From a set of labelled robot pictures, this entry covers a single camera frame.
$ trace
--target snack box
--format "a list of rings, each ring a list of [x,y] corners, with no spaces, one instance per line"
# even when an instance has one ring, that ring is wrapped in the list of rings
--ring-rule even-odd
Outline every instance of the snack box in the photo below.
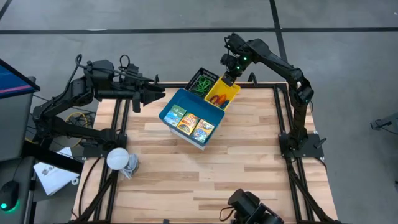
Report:
[[[184,117],[185,112],[187,111],[184,108],[173,105],[173,107],[169,110],[169,112],[167,112],[163,120],[171,124],[172,126],[177,127],[182,117]]]
[[[187,135],[190,135],[197,125],[199,118],[191,113],[186,113],[177,125],[177,128]]]
[[[192,138],[204,143],[213,130],[214,125],[201,119],[192,132]]]

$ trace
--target wooden table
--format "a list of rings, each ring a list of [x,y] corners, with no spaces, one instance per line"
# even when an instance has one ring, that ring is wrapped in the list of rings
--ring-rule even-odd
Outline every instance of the wooden table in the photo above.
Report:
[[[257,195],[286,223],[295,223],[286,164],[279,149],[273,90],[243,88],[204,151],[172,134],[159,119],[160,111],[176,91],[167,89],[165,98],[142,107],[139,114],[129,111],[127,150],[138,155],[140,167],[131,180],[119,175],[112,222],[162,223],[168,218],[172,223],[220,223],[220,210],[227,207],[232,193],[242,188]],[[282,92],[279,95],[285,127],[289,128]],[[114,104],[114,100],[99,104],[95,129],[111,126]],[[308,132],[315,130],[309,109],[306,128]],[[75,213],[83,180],[94,161],[85,162]],[[337,218],[324,166],[315,159],[303,159],[303,163],[310,193],[326,214]],[[102,166],[103,159],[88,180],[83,210],[97,194]],[[106,195],[101,218],[105,217],[107,204]]]

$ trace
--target computer monitor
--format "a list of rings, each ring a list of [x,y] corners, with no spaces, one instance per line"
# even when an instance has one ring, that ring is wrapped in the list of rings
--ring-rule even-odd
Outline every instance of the computer monitor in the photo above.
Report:
[[[0,59],[0,99],[40,91],[40,87]]]

